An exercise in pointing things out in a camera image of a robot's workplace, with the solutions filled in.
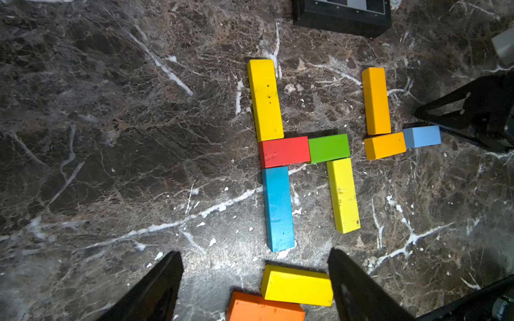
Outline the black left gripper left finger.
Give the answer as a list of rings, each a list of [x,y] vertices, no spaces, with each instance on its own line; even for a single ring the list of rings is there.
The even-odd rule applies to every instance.
[[[170,251],[100,320],[172,320],[183,275],[178,251]]]

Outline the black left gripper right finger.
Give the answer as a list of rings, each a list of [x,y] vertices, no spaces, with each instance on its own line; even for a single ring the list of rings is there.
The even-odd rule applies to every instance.
[[[329,277],[340,320],[415,320],[345,252],[331,249]]]

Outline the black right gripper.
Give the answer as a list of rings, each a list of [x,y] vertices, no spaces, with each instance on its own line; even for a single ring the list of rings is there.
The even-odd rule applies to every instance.
[[[513,150],[513,71],[482,76],[414,116],[489,152]]]

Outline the light blue block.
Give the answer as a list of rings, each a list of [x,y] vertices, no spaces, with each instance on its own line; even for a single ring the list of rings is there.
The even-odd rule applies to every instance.
[[[419,148],[442,143],[439,126],[413,127],[403,130],[406,148]]]

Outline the long yellow block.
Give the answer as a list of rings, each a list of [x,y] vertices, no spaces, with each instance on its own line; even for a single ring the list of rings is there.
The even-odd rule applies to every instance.
[[[368,135],[392,132],[386,73],[384,68],[367,68],[361,73]]]

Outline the dark yellow block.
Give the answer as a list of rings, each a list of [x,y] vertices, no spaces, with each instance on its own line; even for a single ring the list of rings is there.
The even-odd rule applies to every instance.
[[[373,136],[364,140],[368,160],[383,159],[406,152],[406,142],[402,132]]]

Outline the cyan block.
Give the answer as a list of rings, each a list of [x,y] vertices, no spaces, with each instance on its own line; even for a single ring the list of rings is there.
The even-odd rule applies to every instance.
[[[272,252],[294,247],[293,210],[287,167],[262,169],[267,244]]]

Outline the small yellow block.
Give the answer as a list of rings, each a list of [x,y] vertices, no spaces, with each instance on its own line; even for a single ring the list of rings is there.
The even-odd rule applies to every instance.
[[[361,227],[350,158],[327,162],[335,228],[347,234]]]

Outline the green block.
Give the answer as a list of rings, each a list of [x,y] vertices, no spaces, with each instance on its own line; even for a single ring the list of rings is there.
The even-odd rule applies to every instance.
[[[347,134],[309,139],[309,164],[349,158],[351,155]]]

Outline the red block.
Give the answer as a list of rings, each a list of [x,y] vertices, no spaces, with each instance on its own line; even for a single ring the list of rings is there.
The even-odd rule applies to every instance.
[[[265,140],[259,143],[259,152],[262,169],[285,167],[311,161],[307,136]]]

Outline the yellow stroke block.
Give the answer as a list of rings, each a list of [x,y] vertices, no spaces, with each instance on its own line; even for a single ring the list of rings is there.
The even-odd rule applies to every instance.
[[[247,65],[258,142],[283,139],[277,79],[272,60],[250,60]]]

